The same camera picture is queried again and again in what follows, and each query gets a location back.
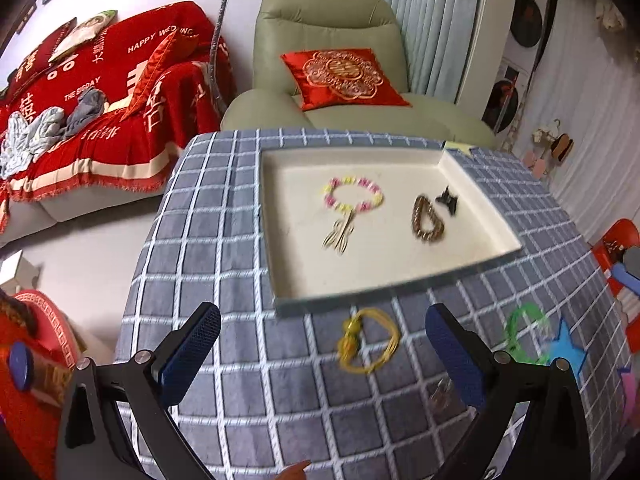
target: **beaded bracelet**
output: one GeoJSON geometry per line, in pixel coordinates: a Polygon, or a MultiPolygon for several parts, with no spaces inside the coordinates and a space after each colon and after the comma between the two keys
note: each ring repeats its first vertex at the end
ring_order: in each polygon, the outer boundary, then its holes
{"type": "Polygon", "coordinates": [[[353,232],[353,225],[351,225],[351,223],[353,222],[354,216],[356,215],[356,213],[370,211],[371,209],[375,209],[380,204],[382,204],[382,191],[378,184],[373,183],[368,178],[356,176],[332,178],[329,181],[329,184],[322,188],[322,191],[324,192],[324,203],[326,204],[326,206],[344,214],[343,219],[337,220],[335,222],[334,228],[324,239],[324,243],[322,244],[322,246],[324,248],[333,247],[336,251],[342,254],[347,248],[349,235],[353,232]],[[357,184],[360,187],[368,189],[373,193],[373,199],[358,202],[355,206],[338,202],[334,197],[334,191],[338,186],[343,186],[346,184],[357,184]]]}
{"type": "Polygon", "coordinates": [[[329,181],[329,184],[322,188],[322,190],[324,191],[324,203],[327,205],[327,207],[335,209],[340,213],[348,213],[349,211],[360,213],[363,211],[375,209],[380,204],[382,204],[382,200],[384,198],[380,186],[372,180],[364,178],[363,176],[361,176],[360,178],[356,176],[345,176],[343,178],[334,177],[329,181]],[[373,193],[373,199],[358,202],[355,206],[338,202],[334,197],[335,189],[337,189],[337,187],[346,186],[349,184],[357,184],[360,187],[368,189],[373,193]]]}
{"type": "Polygon", "coordinates": [[[431,204],[426,195],[418,195],[415,199],[414,211],[411,214],[411,229],[415,237],[423,242],[434,242],[442,238],[444,234],[444,222],[438,216],[433,208],[433,204],[431,204]],[[420,226],[424,213],[426,213],[433,223],[433,229],[430,231],[424,231],[420,226]]]}

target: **red stool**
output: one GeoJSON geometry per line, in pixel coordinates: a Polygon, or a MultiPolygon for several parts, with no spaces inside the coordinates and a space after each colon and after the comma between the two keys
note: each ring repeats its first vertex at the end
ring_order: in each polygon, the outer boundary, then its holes
{"type": "MultiPolygon", "coordinates": [[[[640,246],[638,228],[631,220],[621,218],[591,248],[616,298],[624,285],[611,276],[611,267],[620,260],[620,253],[632,246],[640,246]]],[[[632,352],[640,351],[640,317],[626,327],[626,340],[632,352]]]]}

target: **green leather armchair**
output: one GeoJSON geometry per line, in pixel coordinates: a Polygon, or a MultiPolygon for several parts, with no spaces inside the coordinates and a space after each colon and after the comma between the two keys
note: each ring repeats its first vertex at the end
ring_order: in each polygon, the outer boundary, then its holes
{"type": "Polygon", "coordinates": [[[384,0],[262,0],[255,23],[254,88],[231,103],[222,129],[285,127],[386,132],[495,147],[494,134],[482,121],[455,104],[408,92],[400,28],[384,0]],[[280,54],[328,48],[371,48],[393,87],[412,106],[301,111],[300,90],[280,54]]]}

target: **brown bead bracelet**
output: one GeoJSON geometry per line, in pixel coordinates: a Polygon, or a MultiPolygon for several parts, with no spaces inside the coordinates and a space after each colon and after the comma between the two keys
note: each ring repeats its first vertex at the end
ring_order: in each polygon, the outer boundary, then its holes
{"type": "Polygon", "coordinates": [[[442,238],[444,234],[444,222],[437,215],[430,200],[425,195],[418,195],[414,203],[414,211],[411,215],[411,226],[416,238],[423,242],[435,242],[442,238]],[[424,231],[422,229],[422,215],[427,213],[433,223],[433,229],[424,231]]]}

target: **white tray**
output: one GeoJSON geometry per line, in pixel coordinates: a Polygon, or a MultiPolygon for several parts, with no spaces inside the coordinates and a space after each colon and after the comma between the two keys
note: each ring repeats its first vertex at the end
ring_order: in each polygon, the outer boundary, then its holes
{"type": "MultiPolygon", "coordinates": [[[[279,315],[321,312],[375,301],[399,288],[425,290],[522,244],[476,183],[449,153],[416,148],[303,148],[260,155],[262,225],[274,304],[279,315]],[[344,254],[323,248],[341,215],[327,208],[322,188],[347,175],[373,180],[382,205],[357,214],[344,254]],[[459,197],[458,211],[435,201],[444,189],[459,197]],[[414,201],[426,194],[444,221],[444,236],[423,243],[412,232],[414,201]]],[[[355,204],[371,198],[357,186],[334,196],[355,204]]],[[[423,221],[429,228],[428,219],[423,221]]]]}

